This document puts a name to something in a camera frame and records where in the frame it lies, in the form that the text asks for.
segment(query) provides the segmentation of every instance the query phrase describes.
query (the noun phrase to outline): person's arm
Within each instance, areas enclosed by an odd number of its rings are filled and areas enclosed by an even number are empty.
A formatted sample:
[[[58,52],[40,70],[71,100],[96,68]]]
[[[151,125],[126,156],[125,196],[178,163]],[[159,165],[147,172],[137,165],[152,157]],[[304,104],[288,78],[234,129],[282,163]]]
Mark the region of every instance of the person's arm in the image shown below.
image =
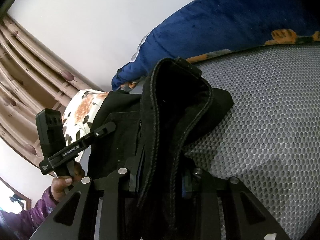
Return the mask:
[[[84,170],[79,163],[75,165],[75,174],[74,178],[69,176],[54,178],[52,185],[43,193],[34,208],[23,210],[19,214],[0,211],[0,219],[2,218],[3,223],[18,240],[29,240],[34,231],[65,196],[64,189],[73,181],[80,181],[83,178]]]

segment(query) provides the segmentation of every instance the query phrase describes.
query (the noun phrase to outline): silver screw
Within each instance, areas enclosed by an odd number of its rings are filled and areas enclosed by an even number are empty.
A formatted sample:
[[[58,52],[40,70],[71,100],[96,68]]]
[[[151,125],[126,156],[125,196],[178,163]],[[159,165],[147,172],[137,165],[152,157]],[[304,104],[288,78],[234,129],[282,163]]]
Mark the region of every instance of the silver screw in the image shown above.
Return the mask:
[[[84,177],[84,178],[81,179],[81,182],[83,184],[88,184],[90,181],[91,181],[91,179],[89,177]]]
[[[194,174],[197,174],[197,175],[200,175],[200,174],[202,174],[202,170],[201,170],[200,168],[195,168],[195,169],[193,170],[193,173],[194,173]]]
[[[237,177],[231,177],[231,178],[230,178],[230,182],[231,182],[232,184],[238,184],[238,183],[239,183],[239,179],[238,179]]]
[[[118,170],[118,173],[119,174],[126,174],[128,172],[128,170],[126,169],[126,168],[120,168],[119,170]]]

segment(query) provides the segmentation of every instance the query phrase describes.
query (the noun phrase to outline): human hand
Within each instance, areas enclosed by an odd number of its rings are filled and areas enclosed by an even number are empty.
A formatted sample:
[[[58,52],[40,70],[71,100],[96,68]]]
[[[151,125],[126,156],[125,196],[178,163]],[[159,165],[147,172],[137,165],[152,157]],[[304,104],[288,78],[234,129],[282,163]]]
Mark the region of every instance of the human hand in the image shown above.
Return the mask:
[[[60,202],[66,195],[64,189],[69,187],[73,182],[78,182],[84,177],[84,170],[80,163],[75,162],[75,176],[61,176],[54,178],[51,184],[51,193],[53,198]]]

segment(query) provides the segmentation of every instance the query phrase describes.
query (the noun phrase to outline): mesh mat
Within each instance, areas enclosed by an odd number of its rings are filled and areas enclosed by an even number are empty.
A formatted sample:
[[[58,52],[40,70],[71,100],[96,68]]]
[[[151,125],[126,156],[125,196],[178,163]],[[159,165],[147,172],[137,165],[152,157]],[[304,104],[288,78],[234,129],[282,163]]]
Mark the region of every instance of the mesh mat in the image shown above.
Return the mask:
[[[300,239],[320,210],[320,43],[242,51],[199,68],[235,104],[186,155],[216,177],[239,177]]]

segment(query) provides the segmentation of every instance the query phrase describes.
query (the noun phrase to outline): blue plush pillow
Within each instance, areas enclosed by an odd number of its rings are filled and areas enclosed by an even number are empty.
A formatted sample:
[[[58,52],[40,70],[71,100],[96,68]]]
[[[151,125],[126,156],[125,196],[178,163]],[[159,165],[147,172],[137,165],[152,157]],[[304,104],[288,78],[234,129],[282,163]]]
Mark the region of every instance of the blue plush pillow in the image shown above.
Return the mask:
[[[148,75],[165,57],[195,62],[256,46],[317,41],[318,31],[303,0],[195,0],[152,30],[112,88]]]

